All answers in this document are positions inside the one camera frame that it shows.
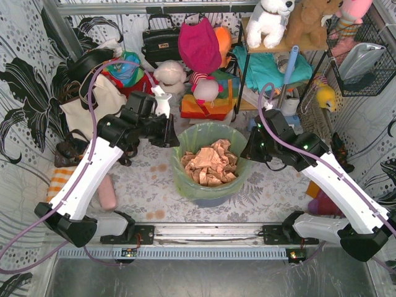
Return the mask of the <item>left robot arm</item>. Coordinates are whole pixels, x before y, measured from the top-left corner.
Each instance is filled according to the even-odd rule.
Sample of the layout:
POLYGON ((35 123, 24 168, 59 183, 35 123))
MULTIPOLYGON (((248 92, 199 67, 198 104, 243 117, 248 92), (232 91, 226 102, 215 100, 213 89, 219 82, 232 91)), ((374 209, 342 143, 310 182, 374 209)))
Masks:
POLYGON ((114 211, 95 218, 86 215, 88 205, 111 167, 133 152, 139 139, 157 147, 177 147, 170 113, 172 95, 160 86, 152 95, 132 92, 119 115, 107 114, 97 124, 83 159, 64 187, 49 202, 40 202, 35 214, 51 231, 81 248, 93 238, 105 244, 129 244, 136 236, 131 216, 114 211))

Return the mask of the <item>blue floor mop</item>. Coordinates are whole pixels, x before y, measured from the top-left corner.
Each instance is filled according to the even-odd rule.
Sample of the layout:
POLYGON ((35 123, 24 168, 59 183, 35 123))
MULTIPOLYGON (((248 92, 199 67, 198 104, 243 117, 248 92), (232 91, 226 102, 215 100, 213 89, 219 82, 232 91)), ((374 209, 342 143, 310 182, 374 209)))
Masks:
POLYGON ((294 87, 290 87, 289 84, 291 80, 291 75, 295 69, 295 63, 296 63, 296 58, 298 57, 298 53, 299 53, 299 46, 294 45, 289 53, 287 52, 275 53, 273 55, 278 71, 284 74, 282 89, 280 91, 280 95, 278 96, 278 102, 277 102, 278 110, 280 110, 282 101, 286 97, 286 91, 288 89, 294 88, 294 87))

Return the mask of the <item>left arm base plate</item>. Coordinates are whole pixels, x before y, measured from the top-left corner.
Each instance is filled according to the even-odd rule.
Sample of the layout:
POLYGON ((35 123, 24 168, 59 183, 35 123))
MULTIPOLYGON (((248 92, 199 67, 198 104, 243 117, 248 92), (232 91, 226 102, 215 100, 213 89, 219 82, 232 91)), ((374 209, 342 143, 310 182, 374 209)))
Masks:
POLYGON ((122 235, 107 235, 100 238, 102 244, 115 245, 151 245, 155 233, 154 225, 134 225, 128 228, 122 235))

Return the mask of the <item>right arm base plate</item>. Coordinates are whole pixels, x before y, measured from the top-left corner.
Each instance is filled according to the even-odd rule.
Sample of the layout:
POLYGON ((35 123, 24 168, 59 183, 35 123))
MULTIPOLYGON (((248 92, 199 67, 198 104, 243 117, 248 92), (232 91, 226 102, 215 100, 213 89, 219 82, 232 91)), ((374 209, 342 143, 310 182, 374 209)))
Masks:
POLYGON ((287 233, 281 225, 263 225, 261 230, 266 245, 317 245, 315 238, 302 238, 295 231, 287 233))

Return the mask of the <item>green plastic trash bag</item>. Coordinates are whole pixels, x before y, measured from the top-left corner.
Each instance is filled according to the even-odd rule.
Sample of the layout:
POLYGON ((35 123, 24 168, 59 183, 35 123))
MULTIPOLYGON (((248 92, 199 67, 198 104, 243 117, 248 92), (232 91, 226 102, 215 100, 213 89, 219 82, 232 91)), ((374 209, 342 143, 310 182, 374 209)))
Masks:
POLYGON ((247 139, 236 129, 217 123, 196 124, 178 136, 171 167, 178 194, 213 200, 239 191, 250 174, 250 161, 241 157, 247 139))

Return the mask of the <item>blue plastic trash bin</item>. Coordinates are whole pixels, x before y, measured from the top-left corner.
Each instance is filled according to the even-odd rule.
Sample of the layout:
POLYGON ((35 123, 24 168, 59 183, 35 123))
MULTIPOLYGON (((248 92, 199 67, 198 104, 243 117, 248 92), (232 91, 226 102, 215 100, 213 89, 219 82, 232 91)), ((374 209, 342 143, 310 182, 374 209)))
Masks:
POLYGON ((226 187, 225 185, 199 187, 193 190, 189 200, 201 208, 217 207, 225 203, 237 191, 237 188, 226 187))

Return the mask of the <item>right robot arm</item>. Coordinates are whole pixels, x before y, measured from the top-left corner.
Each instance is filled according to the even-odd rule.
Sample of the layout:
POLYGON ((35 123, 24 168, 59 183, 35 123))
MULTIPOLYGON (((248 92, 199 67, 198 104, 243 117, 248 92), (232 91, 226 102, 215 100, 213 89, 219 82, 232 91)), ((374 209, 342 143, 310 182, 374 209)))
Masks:
POLYGON ((395 216, 355 183, 318 136, 295 134, 279 110, 261 109, 255 122, 240 156, 259 163, 281 160, 317 184, 343 214, 336 219, 295 211, 282 223, 286 239, 337 244, 361 262, 374 257, 395 234, 395 216))

